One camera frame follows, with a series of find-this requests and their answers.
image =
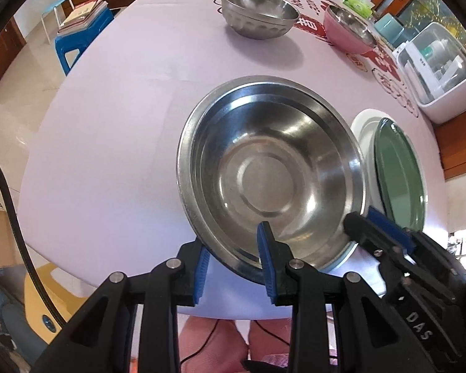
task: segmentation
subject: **pink tablecloth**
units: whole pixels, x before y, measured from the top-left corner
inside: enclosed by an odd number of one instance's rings
[[[426,233],[446,240],[446,198],[431,125],[409,98],[383,48],[366,57],[333,48],[321,25],[338,0],[289,0],[296,27],[270,41],[237,35],[220,0],[137,0],[86,50],[38,132],[21,188],[27,243],[86,282],[112,271],[141,274],[195,238],[175,177],[176,148],[193,107],[240,76],[291,79],[325,98],[350,124],[366,108],[388,113],[413,142],[428,191]],[[376,263],[357,251],[342,267],[384,289]],[[195,315],[262,319],[290,315],[264,287],[212,260]]]

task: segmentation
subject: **person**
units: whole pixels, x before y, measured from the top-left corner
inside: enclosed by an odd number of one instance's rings
[[[262,362],[286,367],[291,329],[290,318],[252,320],[247,344],[234,320],[189,317],[179,336],[181,371],[182,373],[269,371],[265,369],[269,366]]]

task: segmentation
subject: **stack of books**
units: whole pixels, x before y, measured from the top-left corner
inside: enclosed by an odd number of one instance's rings
[[[58,35],[65,36],[85,30],[106,7],[107,1],[104,0],[89,0],[76,5],[75,9],[62,22],[58,29]]]

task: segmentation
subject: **green plate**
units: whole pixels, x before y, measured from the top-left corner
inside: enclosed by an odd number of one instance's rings
[[[386,216],[421,231],[426,208],[421,171],[408,138],[388,118],[381,119],[376,130],[375,165]]]

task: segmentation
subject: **pink bowl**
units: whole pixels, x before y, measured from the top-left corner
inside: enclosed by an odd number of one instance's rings
[[[351,22],[351,26],[349,27],[343,20]],[[328,40],[342,52],[364,54],[376,46],[376,40],[364,24],[353,14],[340,7],[332,5],[327,7],[324,12],[323,26]],[[359,32],[368,43],[365,43],[355,32]]]

